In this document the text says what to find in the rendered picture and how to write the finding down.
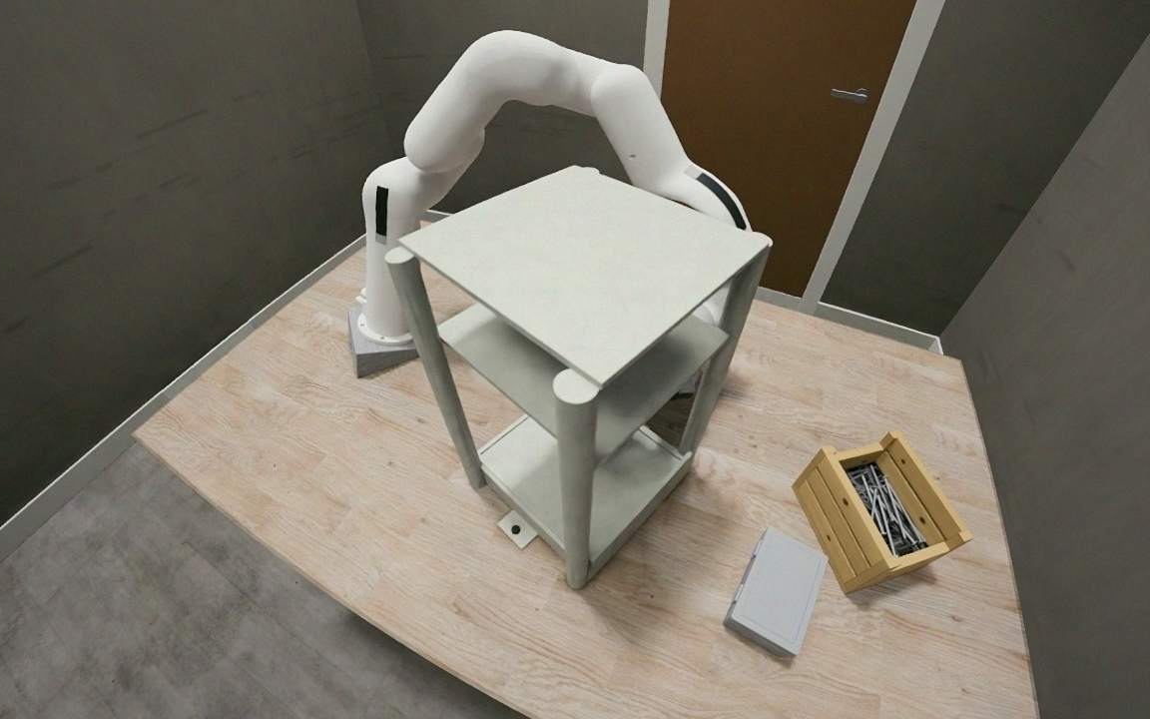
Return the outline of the grey plastic case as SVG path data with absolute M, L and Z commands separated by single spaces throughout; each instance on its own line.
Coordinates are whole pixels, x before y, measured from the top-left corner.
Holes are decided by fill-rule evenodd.
M 777 658 L 799 655 L 828 557 L 779 529 L 764 529 L 724 627 Z

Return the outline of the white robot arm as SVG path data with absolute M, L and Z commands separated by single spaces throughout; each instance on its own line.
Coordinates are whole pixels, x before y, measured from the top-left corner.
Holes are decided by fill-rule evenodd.
M 407 234 L 420 231 L 421 213 L 473 165 L 484 127 L 509 100 L 597 115 L 634 188 L 752 231 L 738 197 L 688 159 L 644 72 L 618 66 L 518 31 L 485 35 L 467 47 L 412 120 L 402 138 L 406 158 L 389 161 L 365 182 L 368 303 L 365 290 L 355 301 L 363 305 L 356 330 L 366 341 L 384 346 L 412 342 L 386 254 Z

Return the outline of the pale grey shelving unit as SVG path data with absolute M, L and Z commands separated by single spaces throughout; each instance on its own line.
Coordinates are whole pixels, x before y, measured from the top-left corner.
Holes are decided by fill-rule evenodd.
M 389 274 L 470 485 L 580 590 L 687 476 L 770 237 L 570 167 L 399 242 Z M 436 326 L 417 260 L 478 304 Z M 693 316 L 729 281 L 718 327 Z M 529 416 L 476 450 L 442 342 Z M 645 422 L 704 364 L 677 449 Z

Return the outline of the light wooden crate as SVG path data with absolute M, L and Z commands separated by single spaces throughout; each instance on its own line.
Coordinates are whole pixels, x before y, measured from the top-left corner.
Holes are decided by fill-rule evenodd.
M 796 497 L 845 595 L 921 569 L 975 538 L 897 435 L 841 453 L 828 449 Z

